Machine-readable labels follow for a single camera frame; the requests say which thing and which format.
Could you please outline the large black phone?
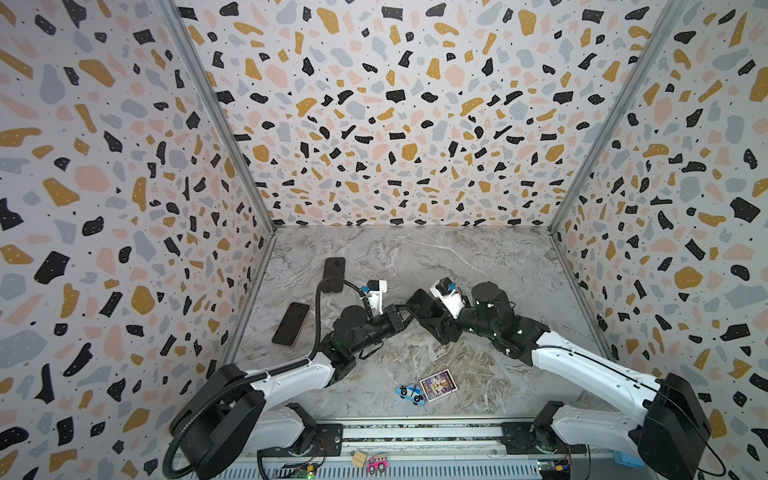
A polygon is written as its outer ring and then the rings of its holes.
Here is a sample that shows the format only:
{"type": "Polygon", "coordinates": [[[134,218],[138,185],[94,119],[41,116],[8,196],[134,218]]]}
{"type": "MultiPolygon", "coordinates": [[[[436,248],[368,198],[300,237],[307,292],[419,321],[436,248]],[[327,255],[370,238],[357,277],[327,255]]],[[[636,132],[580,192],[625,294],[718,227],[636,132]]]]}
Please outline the large black phone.
{"type": "Polygon", "coordinates": [[[438,319],[447,313],[444,306],[423,289],[418,289],[405,304],[418,321],[438,319]]]}

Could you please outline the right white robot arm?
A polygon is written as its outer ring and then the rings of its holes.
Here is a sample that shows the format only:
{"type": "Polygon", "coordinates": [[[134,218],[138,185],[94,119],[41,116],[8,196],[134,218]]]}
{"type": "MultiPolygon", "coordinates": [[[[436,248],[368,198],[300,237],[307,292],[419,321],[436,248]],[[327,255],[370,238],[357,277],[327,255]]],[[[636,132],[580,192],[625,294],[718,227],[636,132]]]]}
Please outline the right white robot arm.
{"type": "Polygon", "coordinates": [[[611,362],[547,325],[516,313],[493,282],[463,295],[449,279],[408,301],[419,324],[440,344],[471,333],[505,357],[558,375],[611,405],[600,411],[551,401],[539,412],[539,442],[557,438],[640,458],[666,479],[693,479],[712,434],[690,383],[669,373],[660,379],[611,362]]]}

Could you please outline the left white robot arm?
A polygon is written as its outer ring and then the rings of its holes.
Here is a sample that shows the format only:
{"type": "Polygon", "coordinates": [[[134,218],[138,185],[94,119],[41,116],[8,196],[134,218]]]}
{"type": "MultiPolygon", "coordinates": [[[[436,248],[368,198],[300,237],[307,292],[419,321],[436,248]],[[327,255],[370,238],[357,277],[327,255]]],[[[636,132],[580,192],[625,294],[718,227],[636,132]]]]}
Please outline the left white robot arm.
{"type": "Polygon", "coordinates": [[[414,318],[412,310],[390,305],[370,317],[354,305],[305,358],[260,371],[221,367],[172,420],[163,475],[211,479],[247,449],[293,455],[313,450],[317,423],[295,397],[342,380],[364,350],[375,353],[384,340],[402,332],[414,318]]]}

